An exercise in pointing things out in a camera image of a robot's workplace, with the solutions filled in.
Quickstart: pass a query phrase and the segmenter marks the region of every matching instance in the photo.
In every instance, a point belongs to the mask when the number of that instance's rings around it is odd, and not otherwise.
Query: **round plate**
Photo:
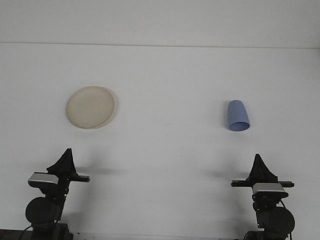
[[[112,94],[104,87],[87,86],[74,93],[66,104],[69,121],[82,129],[104,125],[115,109]]]

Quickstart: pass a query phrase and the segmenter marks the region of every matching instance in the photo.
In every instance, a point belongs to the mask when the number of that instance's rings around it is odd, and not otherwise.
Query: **plate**
[[[82,129],[101,127],[112,116],[115,100],[107,88],[87,86],[75,92],[66,104],[69,121]]]

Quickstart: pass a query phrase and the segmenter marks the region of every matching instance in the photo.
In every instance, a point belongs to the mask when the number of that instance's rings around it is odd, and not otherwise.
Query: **beige plate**
[[[94,129],[104,125],[114,109],[115,100],[106,88],[87,86],[70,97],[65,112],[73,125],[82,129]]]

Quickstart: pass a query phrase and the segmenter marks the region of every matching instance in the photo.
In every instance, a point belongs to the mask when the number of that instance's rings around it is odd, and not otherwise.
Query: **cup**
[[[228,104],[227,111],[228,128],[234,132],[240,132],[250,127],[248,114],[242,101],[233,100]]]

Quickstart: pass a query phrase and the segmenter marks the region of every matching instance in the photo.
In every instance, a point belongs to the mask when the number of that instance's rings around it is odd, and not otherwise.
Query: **blue cup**
[[[240,100],[229,102],[227,118],[228,127],[231,131],[240,132],[250,127],[246,108]]]

